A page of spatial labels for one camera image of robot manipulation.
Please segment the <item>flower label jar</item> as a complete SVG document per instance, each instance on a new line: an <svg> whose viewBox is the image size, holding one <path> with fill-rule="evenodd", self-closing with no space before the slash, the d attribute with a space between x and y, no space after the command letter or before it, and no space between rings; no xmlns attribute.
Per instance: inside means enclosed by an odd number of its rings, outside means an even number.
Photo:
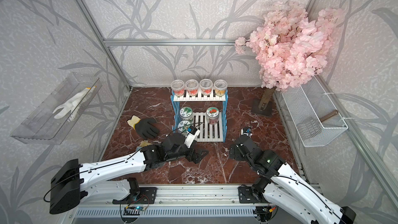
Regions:
<svg viewBox="0 0 398 224"><path fill-rule="evenodd" d="M188 134L188 129L189 127L192 125L192 121L188 121L188 120L182 120L179 124L178 124L178 133L182 134L182 135L187 135Z"/></svg>

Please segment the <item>green tree label jar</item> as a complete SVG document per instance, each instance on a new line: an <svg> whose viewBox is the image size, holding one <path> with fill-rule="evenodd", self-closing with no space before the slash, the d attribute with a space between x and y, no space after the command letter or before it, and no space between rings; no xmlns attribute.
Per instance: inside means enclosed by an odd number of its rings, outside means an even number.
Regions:
<svg viewBox="0 0 398 224"><path fill-rule="evenodd" d="M185 106L180 109L179 116L181 120L186 120L193 122L194 121L194 113L192 108Z"/></svg>

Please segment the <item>red strawberry label jar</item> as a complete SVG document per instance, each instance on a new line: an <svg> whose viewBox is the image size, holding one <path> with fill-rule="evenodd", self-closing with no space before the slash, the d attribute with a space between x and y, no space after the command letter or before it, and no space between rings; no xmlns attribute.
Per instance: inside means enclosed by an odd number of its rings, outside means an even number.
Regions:
<svg viewBox="0 0 398 224"><path fill-rule="evenodd" d="M209 107L206 110L206 120L208 124L215 125L219 122L220 111L216 107Z"/></svg>

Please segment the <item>clear lidded seed container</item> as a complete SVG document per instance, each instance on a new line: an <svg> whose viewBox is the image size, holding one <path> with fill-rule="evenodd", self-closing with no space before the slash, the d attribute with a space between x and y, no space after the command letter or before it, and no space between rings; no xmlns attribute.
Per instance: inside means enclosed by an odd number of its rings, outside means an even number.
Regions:
<svg viewBox="0 0 398 224"><path fill-rule="evenodd" d="M195 97L198 95L199 82L195 79L190 79L186 81L185 88L189 96Z"/></svg>

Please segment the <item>clear plastic seed container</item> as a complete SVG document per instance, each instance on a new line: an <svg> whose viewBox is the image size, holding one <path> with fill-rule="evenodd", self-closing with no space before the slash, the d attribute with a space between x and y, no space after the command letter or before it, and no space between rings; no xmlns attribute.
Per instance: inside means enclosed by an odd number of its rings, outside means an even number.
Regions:
<svg viewBox="0 0 398 224"><path fill-rule="evenodd" d="M202 79L199 86L203 95L210 95L213 89L213 82L210 79Z"/></svg>

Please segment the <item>clear container red seed packet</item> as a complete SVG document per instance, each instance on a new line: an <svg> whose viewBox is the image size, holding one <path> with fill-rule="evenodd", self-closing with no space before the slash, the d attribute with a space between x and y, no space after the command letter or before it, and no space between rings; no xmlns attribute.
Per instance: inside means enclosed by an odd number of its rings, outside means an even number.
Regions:
<svg viewBox="0 0 398 224"><path fill-rule="evenodd" d="M171 83L171 88L175 96L184 96L185 92L185 82L183 80L177 79Z"/></svg>

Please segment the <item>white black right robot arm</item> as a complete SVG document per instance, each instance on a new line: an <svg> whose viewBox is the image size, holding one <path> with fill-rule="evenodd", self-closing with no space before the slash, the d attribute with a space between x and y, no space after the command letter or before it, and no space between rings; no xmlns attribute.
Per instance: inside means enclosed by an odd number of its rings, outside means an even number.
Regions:
<svg viewBox="0 0 398 224"><path fill-rule="evenodd" d="M356 213L350 207L328 200L276 152L258 147L250 135L241 134L235 140L230 157L247 162L260 176L250 187L239 187L240 203L275 205L303 224L354 223Z"/></svg>

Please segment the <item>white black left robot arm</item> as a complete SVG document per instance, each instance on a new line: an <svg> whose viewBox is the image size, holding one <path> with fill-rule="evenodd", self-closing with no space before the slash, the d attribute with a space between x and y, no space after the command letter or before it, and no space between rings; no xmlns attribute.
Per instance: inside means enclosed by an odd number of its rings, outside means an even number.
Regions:
<svg viewBox="0 0 398 224"><path fill-rule="evenodd" d="M83 164L78 159L66 162L51 179L50 190L46 193L50 197L47 201L50 214L61 214L75 208L82 200L98 192L96 187L104 181L156 169L181 158L200 163L209 151L197 148L195 138L194 134L174 133L161 143L147 145L122 157Z"/></svg>

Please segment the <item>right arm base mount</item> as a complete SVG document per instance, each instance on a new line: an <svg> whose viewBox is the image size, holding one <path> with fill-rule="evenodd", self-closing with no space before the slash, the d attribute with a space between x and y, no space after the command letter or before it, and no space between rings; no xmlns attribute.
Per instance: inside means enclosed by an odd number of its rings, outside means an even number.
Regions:
<svg viewBox="0 0 398 224"><path fill-rule="evenodd" d="M251 185L241 185L238 187L238 196L240 203L268 203L264 197L265 188L271 183L271 180L260 177Z"/></svg>

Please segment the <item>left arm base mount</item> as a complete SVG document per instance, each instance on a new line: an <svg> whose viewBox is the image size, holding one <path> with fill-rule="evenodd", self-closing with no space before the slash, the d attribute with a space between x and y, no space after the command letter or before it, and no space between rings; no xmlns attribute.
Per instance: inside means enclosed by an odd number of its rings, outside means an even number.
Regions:
<svg viewBox="0 0 398 224"><path fill-rule="evenodd" d="M113 204L154 204L157 187L141 187L136 178L128 178L125 181L130 187L127 190L128 195L121 200L113 200Z"/></svg>

